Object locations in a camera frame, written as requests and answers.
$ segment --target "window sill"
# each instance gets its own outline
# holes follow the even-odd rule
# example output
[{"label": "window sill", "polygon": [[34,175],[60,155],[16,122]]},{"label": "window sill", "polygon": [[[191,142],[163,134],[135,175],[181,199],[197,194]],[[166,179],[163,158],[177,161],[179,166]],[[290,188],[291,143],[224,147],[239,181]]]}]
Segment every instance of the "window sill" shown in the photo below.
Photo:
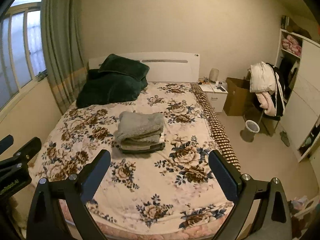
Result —
[{"label": "window sill", "polygon": [[10,101],[5,105],[5,107],[0,111],[0,123],[3,121],[3,119],[9,114],[9,112],[20,102],[21,99],[23,99],[34,87],[36,87],[39,83],[47,79],[45,77],[44,79],[40,80],[39,82],[37,80],[31,80],[28,84],[26,84],[21,91],[16,94]]}]

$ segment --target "metal screw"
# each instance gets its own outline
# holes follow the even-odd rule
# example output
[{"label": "metal screw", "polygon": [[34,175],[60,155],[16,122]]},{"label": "metal screw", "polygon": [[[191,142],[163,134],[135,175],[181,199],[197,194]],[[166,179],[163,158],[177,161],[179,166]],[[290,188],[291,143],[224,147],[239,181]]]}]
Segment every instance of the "metal screw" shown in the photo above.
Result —
[{"label": "metal screw", "polygon": [[278,178],[273,178],[273,182],[276,183],[276,184],[279,184],[280,180]]},{"label": "metal screw", "polygon": [[71,175],[69,176],[69,179],[70,179],[70,180],[75,180],[77,177],[78,177],[77,174],[71,174]]},{"label": "metal screw", "polygon": [[47,182],[47,179],[46,178],[41,178],[40,180],[39,180],[39,183],[40,184],[44,184],[44,183],[46,183]]},{"label": "metal screw", "polygon": [[242,174],[242,178],[244,179],[244,180],[249,180],[249,179],[251,179],[251,176],[249,175],[249,174]]}]

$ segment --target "bed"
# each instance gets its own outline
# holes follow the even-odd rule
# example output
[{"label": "bed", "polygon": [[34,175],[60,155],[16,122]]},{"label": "bed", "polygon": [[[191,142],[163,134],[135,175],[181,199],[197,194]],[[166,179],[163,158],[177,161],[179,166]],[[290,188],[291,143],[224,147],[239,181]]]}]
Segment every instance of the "bed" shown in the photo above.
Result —
[{"label": "bed", "polygon": [[[121,56],[150,67],[148,86],[132,102],[73,104],[62,116],[29,169],[32,183],[79,173],[102,149],[111,166],[87,208],[101,231],[116,239],[195,239],[214,236],[230,213],[228,201],[208,166],[217,149],[240,170],[223,126],[196,84],[199,55],[133,53]],[[97,68],[105,57],[89,61]],[[152,154],[123,154],[114,140],[119,114],[161,112],[165,148]],[[67,221],[72,217],[60,202]]]}]

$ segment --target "nightstand drawer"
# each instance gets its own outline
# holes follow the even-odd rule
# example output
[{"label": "nightstand drawer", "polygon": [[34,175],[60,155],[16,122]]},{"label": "nightstand drawer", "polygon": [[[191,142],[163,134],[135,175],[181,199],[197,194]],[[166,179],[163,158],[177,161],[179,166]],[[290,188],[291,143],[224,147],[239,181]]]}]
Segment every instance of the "nightstand drawer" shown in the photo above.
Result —
[{"label": "nightstand drawer", "polygon": [[214,111],[219,113],[223,111],[224,103],[227,99],[227,94],[220,93],[206,93],[210,105],[214,108]]}]

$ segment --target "white headboard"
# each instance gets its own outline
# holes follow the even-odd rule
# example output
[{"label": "white headboard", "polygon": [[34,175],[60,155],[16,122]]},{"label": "white headboard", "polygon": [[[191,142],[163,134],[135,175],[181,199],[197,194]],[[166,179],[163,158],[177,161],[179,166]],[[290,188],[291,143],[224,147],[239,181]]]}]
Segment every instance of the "white headboard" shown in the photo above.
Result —
[{"label": "white headboard", "polygon": [[[148,65],[148,82],[197,82],[200,55],[183,52],[137,52],[118,54]],[[89,59],[89,68],[100,68],[107,56]]]}]

